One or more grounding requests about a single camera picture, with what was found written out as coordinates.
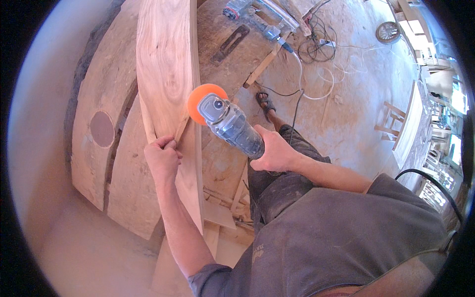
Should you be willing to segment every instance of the black bracket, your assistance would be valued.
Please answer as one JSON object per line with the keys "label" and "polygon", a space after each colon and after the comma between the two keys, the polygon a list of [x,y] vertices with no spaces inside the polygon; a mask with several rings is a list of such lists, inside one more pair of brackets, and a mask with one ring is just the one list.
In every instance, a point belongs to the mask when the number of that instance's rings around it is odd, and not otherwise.
{"label": "black bracket", "polygon": [[219,66],[221,62],[236,48],[236,46],[238,46],[238,44],[244,39],[244,37],[246,37],[246,35],[249,33],[249,30],[250,29],[246,25],[239,26],[233,32],[233,34],[231,34],[231,36],[229,36],[228,39],[223,42],[216,54],[211,57],[211,62],[214,65]]}

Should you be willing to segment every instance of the gray t-shirt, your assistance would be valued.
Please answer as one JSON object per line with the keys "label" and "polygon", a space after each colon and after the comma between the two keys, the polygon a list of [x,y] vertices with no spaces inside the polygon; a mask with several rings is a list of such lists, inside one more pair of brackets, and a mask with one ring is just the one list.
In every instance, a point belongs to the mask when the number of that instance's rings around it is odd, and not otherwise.
{"label": "gray t-shirt", "polygon": [[432,207],[386,174],[367,194],[313,188],[265,225],[234,269],[203,267],[196,296],[311,296],[370,283],[447,233]]}

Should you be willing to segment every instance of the sanding disc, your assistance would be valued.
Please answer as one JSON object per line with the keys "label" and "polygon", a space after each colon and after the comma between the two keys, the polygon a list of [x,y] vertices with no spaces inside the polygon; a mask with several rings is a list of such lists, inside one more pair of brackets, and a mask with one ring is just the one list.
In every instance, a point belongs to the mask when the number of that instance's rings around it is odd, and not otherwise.
{"label": "sanding disc", "polygon": [[198,112],[198,103],[209,93],[218,95],[221,99],[228,99],[228,95],[220,86],[204,84],[194,89],[188,98],[188,113],[200,125],[206,125],[205,118]]}

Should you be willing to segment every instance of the brown sanding disc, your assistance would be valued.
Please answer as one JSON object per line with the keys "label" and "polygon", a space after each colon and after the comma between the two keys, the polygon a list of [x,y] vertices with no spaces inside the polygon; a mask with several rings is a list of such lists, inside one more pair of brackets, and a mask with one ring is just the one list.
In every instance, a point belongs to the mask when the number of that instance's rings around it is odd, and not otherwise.
{"label": "brown sanding disc", "polygon": [[95,143],[100,147],[107,148],[112,145],[115,137],[115,129],[111,117],[104,111],[97,111],[91,120],[91,134]]}

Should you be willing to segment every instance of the hand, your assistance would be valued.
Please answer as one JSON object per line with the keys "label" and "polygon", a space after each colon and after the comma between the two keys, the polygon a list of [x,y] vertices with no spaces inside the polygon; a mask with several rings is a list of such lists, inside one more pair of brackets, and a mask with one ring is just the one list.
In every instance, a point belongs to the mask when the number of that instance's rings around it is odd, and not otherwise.
{"label": "hand", "polygon": [[254,129],[261,135],[266,149],[262,157],[251,161],[251,167],[256,171],[291,171],[300,153],[294,150],[279,133],[271,132],[261,125],[255,125]]}
{"label": "hand", "polygon": [[172,135],[160,137],[147,145],[143,152],[152,172],[155,186],[175,183],[178,165],[183,155],[176,150],[177,142]]}

